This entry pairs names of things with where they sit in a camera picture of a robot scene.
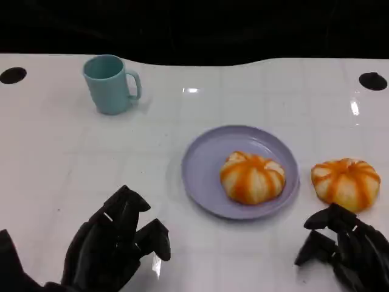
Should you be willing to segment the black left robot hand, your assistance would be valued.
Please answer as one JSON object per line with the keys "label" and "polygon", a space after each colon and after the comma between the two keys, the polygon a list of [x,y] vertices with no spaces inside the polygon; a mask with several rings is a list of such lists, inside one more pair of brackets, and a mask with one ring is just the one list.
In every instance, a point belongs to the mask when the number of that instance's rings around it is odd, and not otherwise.
{"label": "black left robot hand", "polygon": [[123,185],[81,225],[64,260],[61,284],[75,291],[119,291],[135,275],[142,257],[171,259],[168,229],[154,219],[138,228],[150,205]]}

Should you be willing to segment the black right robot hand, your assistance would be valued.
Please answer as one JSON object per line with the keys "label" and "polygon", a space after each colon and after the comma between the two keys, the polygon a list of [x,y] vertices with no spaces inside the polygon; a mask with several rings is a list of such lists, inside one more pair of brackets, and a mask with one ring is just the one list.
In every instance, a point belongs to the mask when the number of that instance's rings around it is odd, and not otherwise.
{"label": "black right robot hand", "polygon": [[338,204],[311,215],[311,232],[294,264],[310,260],[330,264],[348,291],[388,291],[388,240],[377,229]]}

